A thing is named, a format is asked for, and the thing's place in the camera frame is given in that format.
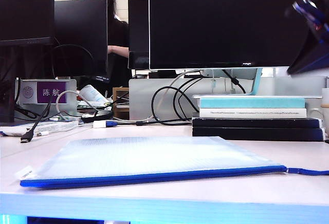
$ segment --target person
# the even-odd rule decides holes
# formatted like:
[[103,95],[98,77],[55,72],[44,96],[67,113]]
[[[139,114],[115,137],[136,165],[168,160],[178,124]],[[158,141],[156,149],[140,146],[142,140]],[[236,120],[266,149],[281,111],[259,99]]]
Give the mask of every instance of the person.
[[127,68],[129,56],[128,24],[115,17],[115,8],[116,1],[107,0],[107,41],[109,44],[107,47],[107,78],[109,81],[90,80],[88,82],[103,95],[106,91],[111,95],[113,87],[128,87],[128,81],[132,77],[131,70]]

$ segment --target cup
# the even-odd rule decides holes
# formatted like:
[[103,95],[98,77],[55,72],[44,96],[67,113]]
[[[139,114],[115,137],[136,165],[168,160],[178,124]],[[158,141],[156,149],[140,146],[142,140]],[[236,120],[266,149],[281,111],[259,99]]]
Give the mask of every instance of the cup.
[[321,114],[324,130],[328,134],[329,133],[329,88],[322,89],[321,108],[314,107],[310,110],[310,113],[314,111]]

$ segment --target white tag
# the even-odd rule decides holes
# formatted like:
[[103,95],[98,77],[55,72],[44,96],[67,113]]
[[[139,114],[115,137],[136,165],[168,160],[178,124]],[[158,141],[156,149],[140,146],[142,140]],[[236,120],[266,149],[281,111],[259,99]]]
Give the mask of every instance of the white tag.
[[33,172],[33,168],[31,166],[27,166],[23,168],[22,170],[19,170],[17,173],[15,173],[15,178],[19,180],[25,179],[28,175],[30,175]]

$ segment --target white desk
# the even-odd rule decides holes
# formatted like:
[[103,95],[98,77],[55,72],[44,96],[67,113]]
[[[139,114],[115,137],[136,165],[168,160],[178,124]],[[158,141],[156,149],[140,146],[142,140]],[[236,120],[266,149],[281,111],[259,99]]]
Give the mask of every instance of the white desk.
[[[41,166],[69,140],[191,134],[190,126],[123,125],[81,127],[27,144],[0,138],[0,213],[133,223],[329,223],[329,176],[269,174],[64,190],[23,188],[14,177],[28,165]],[[232,142],[287,167],[329,169],[324,142]]]

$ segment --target stack of books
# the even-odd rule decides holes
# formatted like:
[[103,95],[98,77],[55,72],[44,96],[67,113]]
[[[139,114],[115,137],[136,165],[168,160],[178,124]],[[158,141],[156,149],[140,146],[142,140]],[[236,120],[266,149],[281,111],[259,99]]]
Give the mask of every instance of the stack of books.
[[307,118],[305,99],[273,96],[200,98],[193,136],[230,140],[324,141],[320,119]]

